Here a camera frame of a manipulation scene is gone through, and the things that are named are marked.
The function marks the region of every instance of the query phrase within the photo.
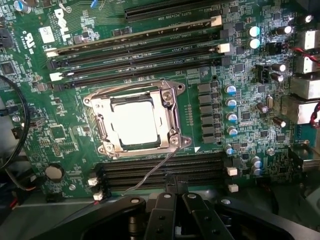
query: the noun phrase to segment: green circuit board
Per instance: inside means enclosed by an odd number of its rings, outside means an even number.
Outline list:
[[[181,133],[192,139],[190,146],[182,149],[177,155],[203,155],[225,151],[230,144],[235,158],[241,159],[241,170],[251,169],[250,159],[254,156],[261,158],[263,175],[271,176],[277,183],[291,182],[294,170],[287,161],[288,146],[294,142],[295,126],[286,121],[286,127],[274,125],[272,118],[280,116],[281,96],[288,93],[287,77],[290,74],[292,58],[286,52],[279,55],[269,55],[266,51],[267,43],[286,43],[291,41],[292,35],[274,36],[272,32],[288,22],[298,13],[293,10],[289,0],[231,0],[212,1],[211,4],[151,17],[148,19],[128,22],[125,10],[136,6],[143,6],[157,0],[99,0],[95,8],[90,7],[89,1],[83,0],[39,0],[26,1],[30,5],[30,12],[23,13],[15,10],[13,0],[0,0],[0,16],[2,25],[8,30],[12,39],[12,47],[4,47],[0,52],[0,73],[17,83],[22,89],[32,114],[35,127],[29,131],[24,149],[37,176],[45,174],[50,164],[59,164],[65,172],[62,181],[46,181],[42,186],[44,193],[63,193],[64,197],[89,197],[92,195],[87,184],[90,169],[97,163],[115,161],[97,150],[101,143],[95,116],[90,108],[83,103],[88,94],[103,87],[121,86],[132,82],[165,79],[185,85],[185,91],[178,96],[178,115]],[[178,33],[175,39],[199,38],[205,34],[219,34],[222,28],[228,28],[226,37],[207,40],[201,43],[181,46],[168,46],[167,49],[152,50],[151,56],[165,56],[179,52],[181,49],[205,48],[219,44],[231,43],[231,54],[228,62],[217,66],[201,66],[190,69],[164,71],[136,78],[123,78],[109,82],[84,85],[71,89],[57,91],[55,85],[67,83],[70,80],[83,81],[101,76],[116,76],[119,70],[101,71],[99,73],[83,74],[78,79],[64,77],[52,81],[50,74],[61,71],[90,69],[103,65],[101,62],[79,63],[77,66],[49,69],[48,62],[52,59],[77,59],[75,53],[68,57],[48,57],[46,50],[76,46],[91,43],[121,35],[126,30],[128,34],[135,34],[153,29],[172,27],[195,21],[210,19],[211,12],[218,11],[222,17],[223,26],[195,30],[191,33]],[[250,49],[249,29],[257,26],[260,33],[260,47]],[[170,42],[172,36],[160,39],[146,39],[145,44],[156,44],[159,41]],[[172,66],[181,61],[183,63],[202,60],[216,60],[222,55],[210,53],[195,56],[179,57],[172,61],[163,59],[158,66]],[[111,56],[108,61],[117,61],[117,56]],[[271,65],[283,63],[287,66],[284,72],[285,80],[279,84],[270,81],[266,84],[257,82],[253,71],[256,65]],[[211,84],[211,104],[217,104],[213,114],[214,129],[211,138],[204,135],[199,85]],[[236,92],[229,95],[225,92],[227,85],[236,87]],[[20,102],[16,94],[6,84],[0,85],[0,96],[6,106],[18,105]],[[258,103],[266,103],[267,97],[273,98],[273,108],[266,114],[257,109]],[[226,106],[228,99],[235,100],[236,107]],[[229,121],[228,113],[234,113],[237,121]],[[21,128],[22,112],[13,113],[11,117],[19,117],[13,125]],[[234,127],[238,134],[229,135],[227,129]],[[274,156],[267,156],[266,151],[275,150]],[[149,159],[160,155],[123,157],[117,161]],[[251,172],[240,175],[234,180],[240,187],[254,184],[255,177]]]

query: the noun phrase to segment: black expansion slot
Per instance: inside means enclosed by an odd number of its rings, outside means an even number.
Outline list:
[[[151,69],[147,68],[147,69],[142,69],[138,71],[128,71],[124,73],[115,73],[108,76],[89,78],[86,80],[68,81],[63,84],[53,85],[52,83],[49,83],[49,88],[53,89],[56,92],[61,92],[67,89],[74,89],[74,88],[84,87],[88,85],[107,83],[107,82],[117,81],[121,79],[125,80],[125,79],[132,79],[132,78],[141,78],[149,75],[161,74],[161,73],[166,73],[170,71],[181,71],[185,69],[201,68],[201,67],[207,67],[207,66],[220,66],[220,65],[223,65],[223,58],[221,57],[217,59],[207,59],[207,60],[202,60],[198,62],[153,67]]]
[[[67,58],[67,59],[52,59],[47,63],[47,67],[50,70],[58,69],[58,68],[65,68],[65,67],[71,67],[73,65],[78,64],[86,64],[86,63],[95,63],[98,61],[107,60],[110,57],[117,56],[117,58],[123,58],[132,54],[143,54],[144,52],[138,52],[138,51],[159,51],[164,50],[168,48],[176,48],[181,47],[183,44],[188,45],[195,45],[205,42],[210,42],[212,40],[216,40],[219,38],[218,34],[204,34],[201,36],[193,37],[191,39],[183,39],[183,40],[174,40],[169,42],[161,42],[159,44],[153,44],[150,46],[149,44],[146,45],[138,45],[135,47],[129,47],[119,50],[111,50],[110,52],[104,52],[101,54],[96,55],[90,55],[90,56],[84,56],[84,57],[74,57],[74,58]]]
[[[161,27],[152,30],[114,36],[102,40],[97,40],[89,43],[81,43],[73,46],[65,46],[58,49],[48,49],[45,51],[47,57],[57,57],[64,55],[72,55],[90,52],[92,50],[100,50],[102,48],[116,47],[123,45],[127,42],[138,43],[140,41],[157,40],[160,37],[176,36],[178,34],[185,34],[192,31],[202,30],[206,28],[222,26],[221,15],[211,17],[210,19],[204,19],[199,21],[193,21],[188,23],[182,23],[173,26]]]
[[[211,6],[214,4],[213,2],[214,1],[212,0],[169,0],[126,9],[124,10],[124,16],[125,19],[130,23],[167,14],[174,14]]]
[[[178,51],[178,52],[170,52],[170,53],[165,53],[165,54],[156,55],[156,56],[146,56],[138,59],[124,60],[124,61],[100,65],[96,67],[90,67],[90,68],[87,67],[83,69],[80,68],[80,69],[75,69],[74,71],[63,72],[62,76],[74,78],[82,75],[97,74],[101,72],[117,70],[119,68],[139,67],[139,65],[145,65],[145,64],[151,65],[163,60],[169,61],[169,60],[174,60],[176,58],[203,56],[203,55],[210,54],[211,52],[209,52],[209,50],[211,48],[212,47],[208,47],[208,46],[197,47],[194,49],[187,49],[187,50]]]
[[[223,152],[171,158],[156,170],[141,188],[162,188],[167,175],[181,176],[188,180],[189,186],[221,184],[225,175],[225,158]],[[99,163],[95,171],[98,176],[103,176],[99,179],[101,184],[108,184],[113,191],[123,190],[139,183],[162,160],[163,158]]]

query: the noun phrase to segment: motherboard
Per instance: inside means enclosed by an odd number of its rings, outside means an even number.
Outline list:
[[[293,182],[289,147],[314,147],[317,131],[289,114],[289,78],[309,59],[289,46],[313,22],[289,0],[0,0],[0,74],[28,102],[24,150],[43,192],[99,200],[168,155],[143,191],[170,174],[231,192]],[[19,98],[5,83],[0,96],[18,106],[19,139]]]

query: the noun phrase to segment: cpu socket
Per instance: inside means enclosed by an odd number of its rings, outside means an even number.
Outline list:
[[[181,135],[177,96],[182,83],[159,80],[99,89],[83,102],[95,115],[102,145],[110,158],[172,153],[191,145]]]

